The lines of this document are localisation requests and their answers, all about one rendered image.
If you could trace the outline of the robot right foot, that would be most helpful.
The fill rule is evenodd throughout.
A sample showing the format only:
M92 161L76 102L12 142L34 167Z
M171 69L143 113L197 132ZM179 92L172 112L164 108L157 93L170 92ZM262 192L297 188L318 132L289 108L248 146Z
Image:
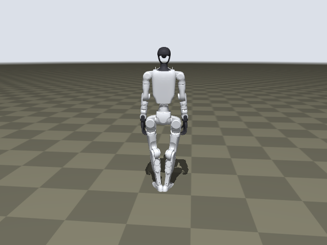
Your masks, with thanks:
M170 182L170 185L169 185L169 186L167 186L167 184L164 185L164 186L163 186L163 192L168 191L168 190L169 190L173 185L174 185L174 183L172 183L172 182Z

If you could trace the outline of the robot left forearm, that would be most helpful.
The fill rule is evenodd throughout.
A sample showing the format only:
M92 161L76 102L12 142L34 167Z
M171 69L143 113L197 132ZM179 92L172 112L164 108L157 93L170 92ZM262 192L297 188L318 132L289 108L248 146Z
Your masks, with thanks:
M140 119L141 116L144 115L145 119L147 118L147 108L148 107L148 101L143 100L143 93L141 95L141 115L140 115Z

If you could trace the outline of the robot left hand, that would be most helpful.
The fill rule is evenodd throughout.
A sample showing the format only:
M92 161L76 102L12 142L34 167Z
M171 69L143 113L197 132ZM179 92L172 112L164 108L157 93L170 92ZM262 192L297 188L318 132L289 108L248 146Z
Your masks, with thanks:
M147 135L146 130L145 130L145 128L146 128L146 125L145 125L145 121L146 121L146 119L145 119L145 116L144 116L144 115L141 116L140 121L141 121L142 133L143 133L144 135Z

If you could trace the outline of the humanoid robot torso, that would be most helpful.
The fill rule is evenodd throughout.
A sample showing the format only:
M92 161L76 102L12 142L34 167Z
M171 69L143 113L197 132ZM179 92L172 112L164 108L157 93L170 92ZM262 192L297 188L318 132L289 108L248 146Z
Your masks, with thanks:
M171 123L168 104L172 102L175 95L175 83L176 74L173 67L168 71L159 71L155 67L152 72L152 92L156 103L160 105L156 111L156 124L170 125Z

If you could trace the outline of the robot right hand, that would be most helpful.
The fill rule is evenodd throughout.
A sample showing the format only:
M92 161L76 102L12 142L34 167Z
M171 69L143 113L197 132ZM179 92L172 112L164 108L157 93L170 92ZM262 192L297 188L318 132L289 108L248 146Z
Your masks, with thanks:
M184 134L187 133L187 127L188 127L188 123L187 123L187 121L188 121L188 117L185 115L185 116L183 117L182 121L183 121L183 125L182 125L181 129L183 128L183 131L180 132L180 133L181 133L181 135L184 135Z

